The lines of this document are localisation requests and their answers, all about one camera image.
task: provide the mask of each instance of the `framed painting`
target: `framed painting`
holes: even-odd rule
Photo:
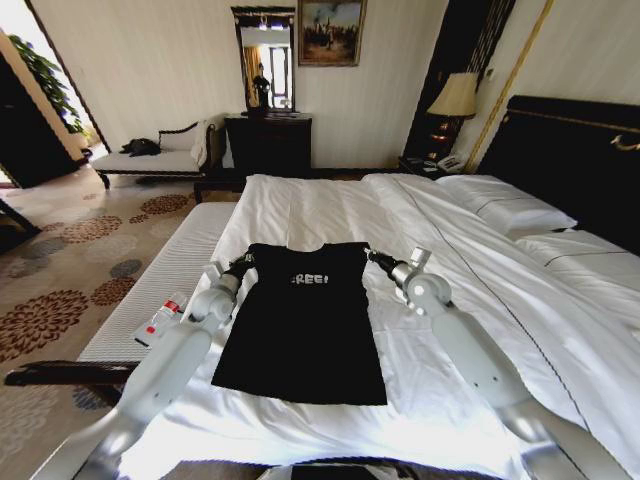
[[[354,67],[367,0],[298,0],[298,65]]]

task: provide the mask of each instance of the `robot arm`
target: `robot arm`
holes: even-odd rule
[[[211,288],[194,298],[191,315],[168,329],[129,377],[118,404],[98,422],[69,436],[32,480],[106,480],[117,477],[123,452],[151,420],[180,395],[228,322],[251,257],[231,265]]]
[[[531,477],[629,480],[589,432],[551,412],[529,393],[511,360],[482,325],[453,305],[447,281],[423,271],[429,255],[416,248],[406,263],[368,252],[369,260],[380,265],[396,284],[396,294],[407,306],[432,318],[433,333],[456,369],[504,425],[526,442],[545,442],[542,448],[523,455]]]

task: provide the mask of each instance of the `floral carpet pattern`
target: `floral carpet pattern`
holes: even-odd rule
[[[25,363],[75,360],[195,206],[192,181],[135,180],[113,176],[105,191],[85,166],[38,187],[0,190],[43,230],[0,255],[3,378]],[[238,198],[210,192],[207,200]],[[29,478],[70,433],[108,411],[79,386],[1,385],[0,477]]]

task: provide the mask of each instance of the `lampshade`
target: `lampshade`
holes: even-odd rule
[[[476,113],[477,82],[477,73],[452,73],[427,113],[447,117],[473,117]]]

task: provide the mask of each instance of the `table lamp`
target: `table lamp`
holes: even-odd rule
[[[431,134],[431,139],[441,145],[439,150],[445,155],[453,146],[454,138],[450,134],[451,119],[464,120],[473,117],[476,113],[477,83],[477,73],[452,73],[436,101],[427,109],[428,114],[446,117],[442,120],[439,131]],[[429,153],[427,156],[435,160],[438,158],[438,153]]]

